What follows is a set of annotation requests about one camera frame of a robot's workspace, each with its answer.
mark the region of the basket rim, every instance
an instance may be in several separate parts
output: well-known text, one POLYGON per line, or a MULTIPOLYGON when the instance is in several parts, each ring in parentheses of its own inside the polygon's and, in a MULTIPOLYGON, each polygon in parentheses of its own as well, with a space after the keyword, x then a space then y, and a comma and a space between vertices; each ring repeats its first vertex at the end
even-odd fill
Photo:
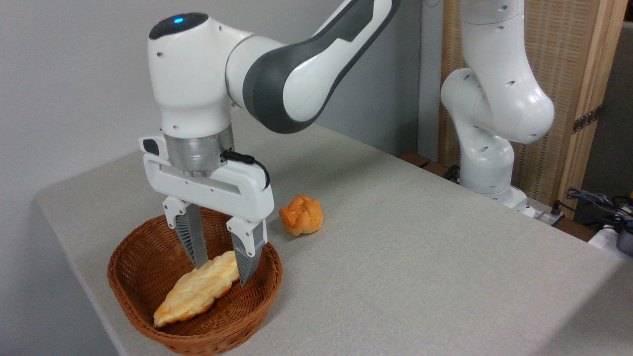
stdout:
MULTIPOLYGON (((269 246, 269 248, 271 249, 271 254, 273 255, 273 257, 276 257, 276 258, 273 258, 273 261, 274 261, 274 266, 277 273, 275 273, 274 275, 275 280, 273 283, 273 288, 271 289, 272 293, 270 293, 260 304, 257 305, 256 307, 257 311, 262 310, 262 309, 270 309, 274 301, 277 299, 279 289, 281 288, 281 284, 282 284, 281 280, 283 276, 283 267, 281 264, 281 259, 279 258, 279 254, 277 253, 276 249, 274 248, 272 244, 267 243, 265 246, 269 246)), ((118 298, 118 297, 116 298, 119 303, 124 303, 128 310, 133 310, 134 308, 128 302, 128 298, 125 294, 125 291, 123 290, 123 287, 120 284, 120 281, 118 280, 115 274, 115 269, 113 267, 115 265, 115 262, 119 260, 120 254, 117 254, 116 258, 115 258, 115 254, 113 254, 112 257, 113 258, 111 258, 110 263, 108 264, 108 281, 110 282, 110 288, 112 289, 116 288, 119 294, 125 296, 125 298, 123 299, 118 298)), ((148 323, 145 322, 145 320, 139 318, 136 313, 126 313, 125 309, 123 309, 122 311, 126 315, 126 317, 130 317, 129 314, 131 314, 131 316, 135 319, 136 323, 131 323, 131 324, 135 327, 136 330, 138 330, 142 334, 145 334, 143 333, 143 331, 146 331, 148 334, 152 335, 151 339, 153 340, 156 340, 156 338, 163 338, 166 340, 196 340, 196 339, 208 338, 210 334, 216 334, 216 332, 214 331, 208 331, 207 333, 204 333, 204 334, 195 334, 195 335, 188 335, 188 336, 168 334, 150 326, 148 323)), ((247 316, 240 319, 239 322, 236 323, 236 325, 250 324, 252 321, 257 321, 258 319, 265 319, 267 314, 268 313, 264 313, 263 315, 258 315, 258 313, 256 312, 250 313, 247 316)))
MULTIPOLYGON (((205 210, 209 210, 211 213, 214 213, 214 214, 226 215, 226 214, 213 211, 210 209, 205 209, 205 210)), ((139 311, 132 305, 131 300, 127 294, 127 291, 123 288, 121 280, 119 280, 119 276, 118 276, 117 268, 116 268, 116 266, 118 266, 121 263, 122 258, 125 257, 124 256, 125 249, 128 248, 130 244, 134 243, 135 239, 138 237, 139 234, 146 233, 148 225, 151 225, 153 223, 161 224, 162 223, 162 221, 160 221, 161 219, 162 220, 165 219, 164 215, 159 215, 157 217, 154 217, 145 221, 141 225, 137 226, 134 230, 132 230, 121 241, 121 243, 115 248, 115 250, 112 253, 112 256, 110 257, 110 261, 108 263, 107 277, 108 277, 108 283, 110 285, 110 288, 112 289, 113 294, 115 295, 115 298, 119 302, 122 308, 122 312, 125 314, 126 318, 132 324, 132 326, 138 332, 140 332, 142 335, 149 338, 150 340, 157 341, 158 343, 161 343, 163 346, 167 346, 172 351, 178 352, 177 350, 172 349, 172 347, 168 345, 171 345, 172 342, 189 342, 189 343, 196 343, 200 341, 204 342, 207 339, 217 338, 222 333, 219 329, 211 329, 203 334, 179 335, 179 334, 166 333, 164 331, 154 328, 151 321, 148 322, 145 317, 141 317, 141 315, 139 315, 139 311)), ((240 318, 232 322, 231 329, 248 331, 248 333, 250 333, 249 336, 241 340, 241 342, 236 343, 232 348, 240 345, 241 343, 244 343, 246 340, 248 340, 248 338, 250 338, 250 336, 252 336, 255 332, 257 332, 257 330, 261 327, 261 325, 265 321, 268 315, 268 312, 270 311, 270 307, 272 306, 274 301, 277 299, 277 295, 279 294, 279 291, 281 289, 283 273, 284 273, 281 257, 279 256, 279 253, 277 253, 276 249, 271 243, 265 244, 264 249, 266 250, 266 254, 270 254, 267 259, 269 259, 271 263, 270 268, 273 271, 272 276, 268 277, 269 280, 271 280, 270 281, 271 284, 269 284, 270 287, 266 288, 268 292, 265 293, 262 301, 256 304, 254 306, 254 309, 251 312, 247 313, 246 315, 241 316, 240 318)))

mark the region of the gray table surface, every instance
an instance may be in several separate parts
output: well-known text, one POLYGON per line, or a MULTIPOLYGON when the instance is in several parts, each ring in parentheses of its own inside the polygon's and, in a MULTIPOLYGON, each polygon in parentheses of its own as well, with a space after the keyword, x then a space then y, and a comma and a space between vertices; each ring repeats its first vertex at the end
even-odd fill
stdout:
MULTIPOLYGON (((631 264, 323 127, 233 126, 237 151, 270 171, 284 280, 226 355, 633 355, 631 264), (297 194, 325 213, 301 238, 277 215, 297 194)), ((140 153, 36 197, 121 355, 173 355, 132 327, 106 278, 163 198, 140 153)))

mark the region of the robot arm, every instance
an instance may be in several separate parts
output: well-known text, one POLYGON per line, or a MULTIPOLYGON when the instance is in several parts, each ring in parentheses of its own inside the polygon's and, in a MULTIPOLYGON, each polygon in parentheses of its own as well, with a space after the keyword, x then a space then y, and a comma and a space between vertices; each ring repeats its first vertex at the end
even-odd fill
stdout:
POLYGON ((253 157, 227 153, 234 147, 231 106, 275 132, 306 128, 399 2, 346 0, 313 37, 289 46, 202 13, 172 16, 152 29, 147 54, 163 135, 139 144, 150 185, 168 196, 168 225, 196 268, 208 259, 199 207, 233 216, 227 229, 242 284, 268 241, 272 190, 253 157), (227 161, 235 155, 240 162, 227 161))
POLYGON ((272 131, 305 129, 398 5, 399 0, 347 0, 315 35, 290 46, 246 39, 227 63, 231 98, 272 131))
POLYGON ((523 0, 463 1, 463 56, 481 83, 475 104, 479 127, 509 141, 540 140, 554 120, 554 105, 534 78, 525 54, 523 0), (492 115, 477 115, 490 106, 492 115))
POLYGON ((462 1, 462 51, 470 68, 451 73, 441 91, 460 141, 460 184, 520 212, 527 198, 510 186, 509 141, 533 143, 554 120, 525 54, 523 10, 523 0, 462 1))

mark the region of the bread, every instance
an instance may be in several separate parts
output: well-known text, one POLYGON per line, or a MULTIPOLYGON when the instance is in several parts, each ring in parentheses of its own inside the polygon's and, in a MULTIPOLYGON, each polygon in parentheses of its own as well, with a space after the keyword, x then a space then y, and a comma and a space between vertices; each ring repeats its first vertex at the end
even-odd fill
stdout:
POLYGON ((154 327, 191 319, 209 310, 238 280, 235 252, 227 251, 184 274, 154 313, 154 327))
POLYGON ((311 234, 323 227, 323 211, 318 200, 297 195, 279 210, 284 229, 293 236, 311 234))

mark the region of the wicker basket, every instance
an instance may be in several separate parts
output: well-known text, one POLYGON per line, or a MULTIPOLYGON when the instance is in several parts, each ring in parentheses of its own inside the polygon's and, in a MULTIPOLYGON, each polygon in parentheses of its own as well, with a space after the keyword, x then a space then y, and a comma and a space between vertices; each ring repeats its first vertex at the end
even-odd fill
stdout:
MULTIPOLYGON (((228 215, 201 208, 206 249, 214 257, 232 249, 226 230, 228 215)), ((208 312, 184 322, 153 327, 154 311, 192 265, 164 216, 132 231, 118 246, 108 265, 110 288, 132 325, 148 338, 182 355, 217 355, 250 338, 263 323, 282 281, 279 255, 271 244, 261 252, 255 275, 216 300, 208 312)))

